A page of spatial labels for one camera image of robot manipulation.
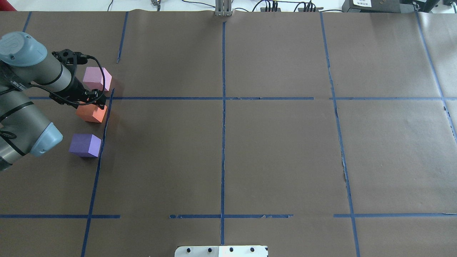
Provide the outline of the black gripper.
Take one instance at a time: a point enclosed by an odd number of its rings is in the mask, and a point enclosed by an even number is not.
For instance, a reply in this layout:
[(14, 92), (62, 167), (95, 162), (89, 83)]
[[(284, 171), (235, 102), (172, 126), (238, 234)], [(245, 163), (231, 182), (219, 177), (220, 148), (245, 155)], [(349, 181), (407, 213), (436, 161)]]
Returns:
[(81, 52), (74, 52), (69, 49), (61, 51), (52, 51), (51, 54), (62, 64), (64, 68), (70, 72), (70, 82), (65, 89), (49, 93), (49, 97), (56, 101), (58, 104), (67, 104), (74, 108), (80, 105), (96, 105), (103, 109), (106, 104), (106, 96), (103, 90), (86, 89), (83, 84), (77, 79), (75, 72), (78, 65), (87, 64), (88, 60), (94, 60), (103, 75), (103, 84), (105, 83), (105, 76), (102, 71), (102, 66), (96, 57)]

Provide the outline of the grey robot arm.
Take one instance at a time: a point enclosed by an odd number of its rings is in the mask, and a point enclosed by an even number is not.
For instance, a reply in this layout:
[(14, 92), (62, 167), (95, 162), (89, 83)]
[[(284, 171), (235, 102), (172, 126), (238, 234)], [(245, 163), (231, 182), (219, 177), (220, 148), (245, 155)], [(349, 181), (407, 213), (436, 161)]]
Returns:
[(42, 89), (60, 105), (105, 108), (104, 91), (86, 89), (75, 76), (78, 65), (95, 57), (69, 49), (50, 52), (23, 31), (1, 37), (0, 55), (1, 171), (29, 153), (42, 156), (63, 139), (62, 133), (35, 106), (25, 90)]

